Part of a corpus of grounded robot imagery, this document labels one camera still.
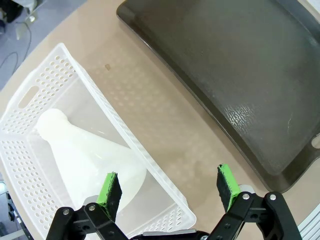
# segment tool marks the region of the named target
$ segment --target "basket handle hole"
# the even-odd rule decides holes
[[[28,90],[28,92],[24,95],[22,100],[19,102],[18,107],[20,109],[24,109],[26,106],[28,106],[28,104],[30,103],[32,98],[37,94],[38,91],[39,91],[39,87],[38,86],[31,87]]]

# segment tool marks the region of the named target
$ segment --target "gray floor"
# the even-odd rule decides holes
[[[20,40],[17,40],[16,27],[19,23],[16,22],[23,22],[25,20],[27,16],[26,10],[24,9],[20,17],[6,26],[6,33],[0,35],[0,65],[12,52],[17,53],[18,60],[17,55],[13,54],[0,68],[0,90],[12,76],[16,62],[17,68],[23,62],[29,43],[30,48],[27,54],[31,53],[59,23],[85,1],[86,0],[45,0],[43,5],[37,10],[38,19],[30,26],[31,36],[27,29],[25,29],[25,33]]]

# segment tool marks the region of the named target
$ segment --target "scratch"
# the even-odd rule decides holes
[[[288,121],[288,128],[286,130],[286,132],[289,134],[289,127],[290,127],[290,123],[291,123],[291,118],[292,118],[293,113],[291,113],[289,121]]]

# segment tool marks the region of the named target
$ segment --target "floor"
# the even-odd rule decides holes
[[[22,23],[27,16],[24,9],[21,16],[7,24],[5,34],[0,35],[0,91],[10,79],[14,71],[33,49],[66,17],[81,6],[86,0],[45,0],[37,10],[38,19],[29,27]],[[24,34],[17,40],[16,27],[22,25]],[[0,237],[21,229],[16,221],[10,221],[5,189],[0,189]]]

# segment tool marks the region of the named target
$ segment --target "brown spot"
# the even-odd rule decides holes
[[[109,64],[104,65],[104,67],[105,67],[108,71],[110,71],[110,69],[111,69],[111,67],[110,67]]]

